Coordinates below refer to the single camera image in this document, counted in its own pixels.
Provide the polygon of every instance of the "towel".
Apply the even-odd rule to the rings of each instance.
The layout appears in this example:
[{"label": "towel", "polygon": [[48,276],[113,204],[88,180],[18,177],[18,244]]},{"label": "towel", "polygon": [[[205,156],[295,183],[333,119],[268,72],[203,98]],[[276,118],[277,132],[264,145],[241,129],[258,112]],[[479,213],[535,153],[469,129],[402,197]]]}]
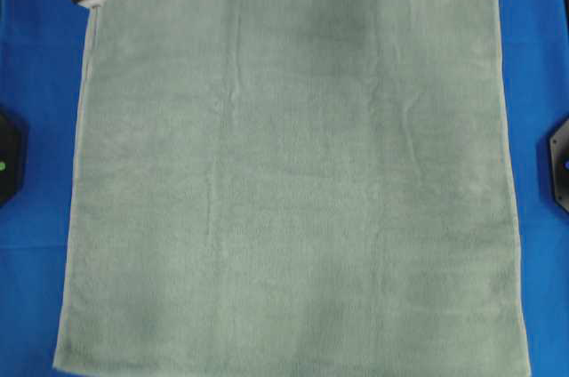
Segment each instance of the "towel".
[{"label": "towel", "polygon": [[521,377],[493,0],[112,0],[54,366]]}]

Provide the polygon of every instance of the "blue table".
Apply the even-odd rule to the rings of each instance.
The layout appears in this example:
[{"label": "blue table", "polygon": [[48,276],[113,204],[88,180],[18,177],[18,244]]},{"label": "blue table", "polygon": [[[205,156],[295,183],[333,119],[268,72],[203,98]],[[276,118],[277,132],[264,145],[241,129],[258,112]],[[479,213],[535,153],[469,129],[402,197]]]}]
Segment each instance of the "blue table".
[{"label": "blue table", "polygon": [[[546,143],[569,116],[564,11],[563,0],[501,0],[534,377],[569,376],[569,215],[551,199]],[[24,189],[0,209],[0,375],[61,376],[51,363],[87,11],[69,0],[2,0],[0,17],[0,107],[29,128]]]}]

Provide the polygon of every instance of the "blue surface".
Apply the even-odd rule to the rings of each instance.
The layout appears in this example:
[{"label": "blue surface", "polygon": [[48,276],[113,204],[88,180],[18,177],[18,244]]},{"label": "blue surface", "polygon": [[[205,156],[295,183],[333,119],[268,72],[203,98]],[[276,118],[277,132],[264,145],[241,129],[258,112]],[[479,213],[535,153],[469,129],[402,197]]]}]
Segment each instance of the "blue surface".
[{"label": "blue surface", "polygon": [[[51,362],[87,11],[3,0],[0,14],[0,106],[29,126],[24,189],[0,209],[0,376],[62,376]],[[533,376],[569,376],[569,215],[551,200],[546,143],[569,116],[563,0],[501,0],[501,22]]]}]

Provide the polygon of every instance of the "green towel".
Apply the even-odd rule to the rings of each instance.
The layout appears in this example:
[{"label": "green towel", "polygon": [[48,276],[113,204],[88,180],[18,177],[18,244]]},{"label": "green towel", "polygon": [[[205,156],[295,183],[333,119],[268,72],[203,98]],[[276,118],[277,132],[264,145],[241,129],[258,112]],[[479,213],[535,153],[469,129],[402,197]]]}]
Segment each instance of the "green towel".
[{"label": "green towel", "polygon": [[55,366],[521,377],[492,0],[91,14]]}]

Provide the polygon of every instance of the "blue backdrop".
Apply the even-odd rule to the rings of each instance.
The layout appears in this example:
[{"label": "blue backdrop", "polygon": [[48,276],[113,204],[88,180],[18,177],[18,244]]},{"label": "blue backdrop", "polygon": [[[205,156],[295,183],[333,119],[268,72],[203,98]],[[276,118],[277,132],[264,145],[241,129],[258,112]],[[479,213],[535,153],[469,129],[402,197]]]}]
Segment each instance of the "blue backdrop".
[{"label": "blue backdrop", "polygon": [[[0,209],[0,375],[62,376],[51,363],[87,11],[2,0],[0,17],[0,107],[29,129],[24,189]],[[569,214],[551,199],[546,143],[569,116],[563,0],[501,0],[501,23],[533,376],[569,376]]]}]

